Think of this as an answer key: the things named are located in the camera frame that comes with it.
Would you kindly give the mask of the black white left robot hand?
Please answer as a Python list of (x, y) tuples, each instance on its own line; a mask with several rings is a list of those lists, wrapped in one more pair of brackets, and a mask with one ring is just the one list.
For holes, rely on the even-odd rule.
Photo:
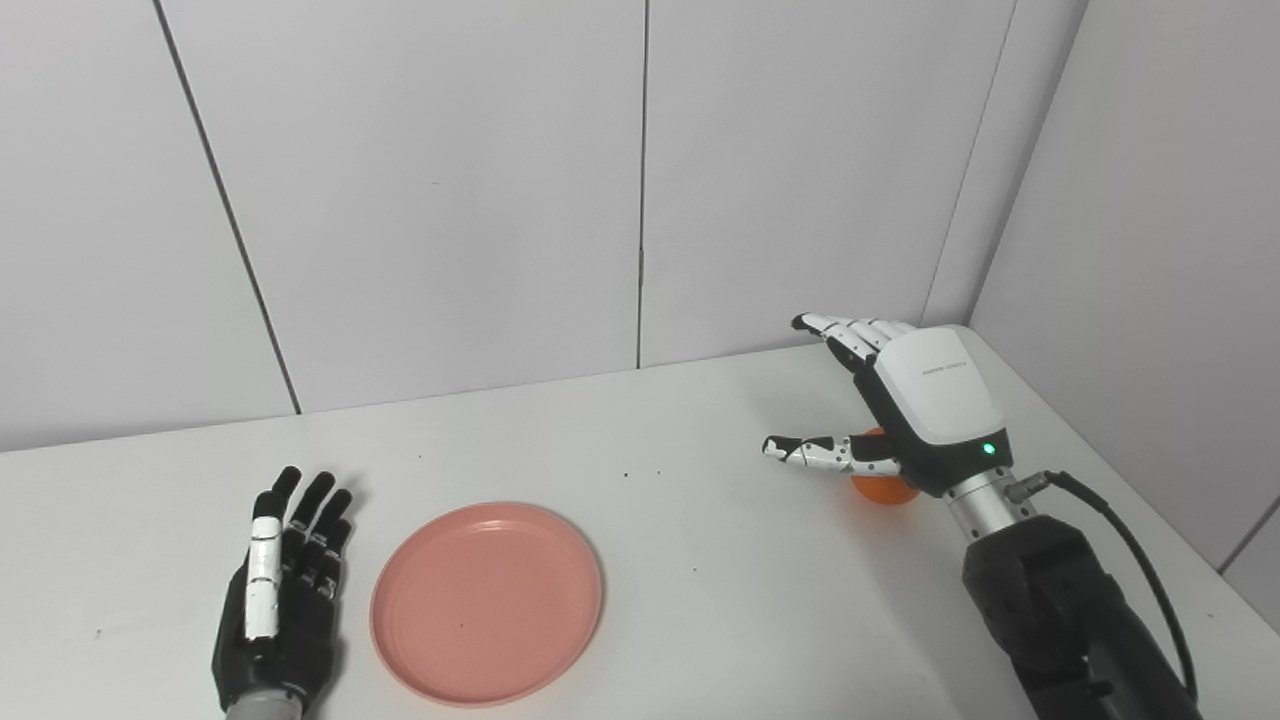
[(227, 719), (306, 719), (337, 667), (338, 594), (353, 501), (320, 471), (287, 466), (253, 503), (244, 560), (232, 575), (212, 651)]

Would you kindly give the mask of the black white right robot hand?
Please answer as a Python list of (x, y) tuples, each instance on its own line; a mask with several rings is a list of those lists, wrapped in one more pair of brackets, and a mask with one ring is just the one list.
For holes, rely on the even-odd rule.
[(1014, 465), (1004, 411), (956, 328), (818, 313), (799, 314), (791, 325), (822, 338), (881, 432), (768, 436), (765, 457), (850, 477), (899, 477), (936, 498)]

